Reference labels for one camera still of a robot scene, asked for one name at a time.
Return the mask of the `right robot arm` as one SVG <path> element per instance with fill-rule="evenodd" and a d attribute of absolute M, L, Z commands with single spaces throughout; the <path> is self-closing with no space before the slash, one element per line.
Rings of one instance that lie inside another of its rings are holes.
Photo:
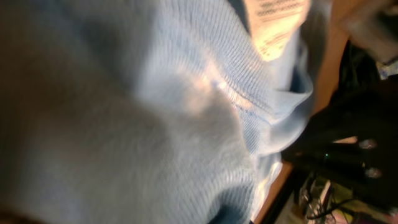
<path fill-rule="evenodd" d="M 363 202 L 397 208 L 397 75 L 383 80 L 375 61 L 348 42 L 329 105 L 282 158 L 352 189 Z"/>

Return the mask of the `light blue printed t-shirt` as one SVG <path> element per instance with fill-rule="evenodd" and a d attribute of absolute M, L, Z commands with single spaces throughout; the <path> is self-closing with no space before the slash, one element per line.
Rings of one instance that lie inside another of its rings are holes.
<path fill-rule="evenodd" d="M 2 223 L 249 223 L 329 1 L 2 1 Z"/>

